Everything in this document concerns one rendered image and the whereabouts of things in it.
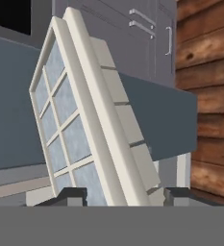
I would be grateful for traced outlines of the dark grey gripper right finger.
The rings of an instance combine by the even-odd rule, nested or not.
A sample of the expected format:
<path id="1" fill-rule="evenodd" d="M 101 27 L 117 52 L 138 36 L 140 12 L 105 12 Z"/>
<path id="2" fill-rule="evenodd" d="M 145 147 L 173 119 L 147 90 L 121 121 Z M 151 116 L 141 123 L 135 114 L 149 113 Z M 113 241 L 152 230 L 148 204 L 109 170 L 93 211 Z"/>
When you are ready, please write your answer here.
<path id="1" fill-rule="evenodd" d="M 200 198 L 184 187 L 168 187 L 164 190 L 166 207 L 209 207 L 213 202 Z"/>

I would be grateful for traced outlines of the grey appliance with black window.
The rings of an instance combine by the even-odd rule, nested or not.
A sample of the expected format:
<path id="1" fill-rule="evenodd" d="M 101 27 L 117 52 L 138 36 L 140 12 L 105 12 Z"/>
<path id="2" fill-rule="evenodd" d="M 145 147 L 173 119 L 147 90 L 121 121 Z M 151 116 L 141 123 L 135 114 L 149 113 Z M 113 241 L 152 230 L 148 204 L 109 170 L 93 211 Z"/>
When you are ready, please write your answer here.
<path id="1" fill-rule="evenodd" d="M 0 26 L 0 38 L 40 49 L 52 17 L 52 0 L 31 0 L 29 35 Z"/>

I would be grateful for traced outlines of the pale grey cupboard front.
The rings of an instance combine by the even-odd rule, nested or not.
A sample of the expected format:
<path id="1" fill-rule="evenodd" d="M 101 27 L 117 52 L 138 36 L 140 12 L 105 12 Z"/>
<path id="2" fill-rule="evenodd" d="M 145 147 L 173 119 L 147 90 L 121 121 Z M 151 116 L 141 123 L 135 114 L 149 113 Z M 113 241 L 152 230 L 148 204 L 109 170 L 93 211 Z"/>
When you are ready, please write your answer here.
<path id="1" fill-rule="evenodd" d="M 53 197 L 45 164 L 0 169 L 0 207 L 32 207 Z"/>

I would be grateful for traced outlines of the white cupboard front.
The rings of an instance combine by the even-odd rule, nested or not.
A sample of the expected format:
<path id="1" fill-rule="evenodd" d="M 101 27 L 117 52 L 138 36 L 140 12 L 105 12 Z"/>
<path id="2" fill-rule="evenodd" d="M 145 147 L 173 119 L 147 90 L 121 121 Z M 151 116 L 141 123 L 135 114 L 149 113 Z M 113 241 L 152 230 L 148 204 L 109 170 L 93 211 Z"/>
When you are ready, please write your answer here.
<path id="1" fill-rule="evenodd" d="M 190 188 L 191 153 L 154 162 L 162 187 Z"/>

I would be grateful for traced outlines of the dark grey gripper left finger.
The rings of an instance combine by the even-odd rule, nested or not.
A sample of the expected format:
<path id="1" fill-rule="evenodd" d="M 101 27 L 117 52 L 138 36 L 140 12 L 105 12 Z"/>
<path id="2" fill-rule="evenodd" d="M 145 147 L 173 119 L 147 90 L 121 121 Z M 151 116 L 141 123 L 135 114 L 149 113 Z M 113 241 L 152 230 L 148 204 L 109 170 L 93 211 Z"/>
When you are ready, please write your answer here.
<path id="1" fill-rule="evenodd" d="M 39 203 L 42 207 L 86 207 L 87 189 L 85 187 L 65 187 L 56 198 Z"/>

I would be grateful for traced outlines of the grey cupboard door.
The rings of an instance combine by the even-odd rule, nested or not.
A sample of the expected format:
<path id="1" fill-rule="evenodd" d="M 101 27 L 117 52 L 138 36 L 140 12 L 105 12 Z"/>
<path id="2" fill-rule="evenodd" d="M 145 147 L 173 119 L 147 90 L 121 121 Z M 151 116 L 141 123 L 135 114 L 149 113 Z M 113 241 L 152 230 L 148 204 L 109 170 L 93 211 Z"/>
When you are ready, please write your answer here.
<path id="1" fill-rule="evenodd" d="M 156 44 L 156 77 L 164 86 L 175 86 L 175 53 L 176 53 L 176 17 L 177 3 L 175 0 L 159 0 L 157 9 L 157 44 Z M 172 55 L 166 56 L 168 51 L 168 32 L 173 30 Z"/>

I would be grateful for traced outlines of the grey drawer front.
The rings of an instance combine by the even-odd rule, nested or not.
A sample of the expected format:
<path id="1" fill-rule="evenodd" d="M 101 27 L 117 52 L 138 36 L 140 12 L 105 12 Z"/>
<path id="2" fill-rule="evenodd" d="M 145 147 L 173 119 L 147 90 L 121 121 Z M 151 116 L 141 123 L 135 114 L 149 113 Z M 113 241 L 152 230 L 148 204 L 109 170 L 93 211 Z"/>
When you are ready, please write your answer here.
<path id="1" fill-rule="evenodd" d="M 71 7 L 81 12 L 91 37 L 105 40 L 120 73 L 151 81 L 154 75 L 155 40 L 138 27 L 129 27 L 120 14 L 95 11 L 84 5 L 84 0 L 52 0 L 52 14 L 63 17 Z"/>
<path id="2" fill-rule="evenodd" d="M 128 21 L 135 20 L 152 26 L 137 14 L 129 14 L 129 10 L 136 9 L 156 22 L 156 0 L 84 0 L 84 5 L 101 13 L 116 12 Z"/>

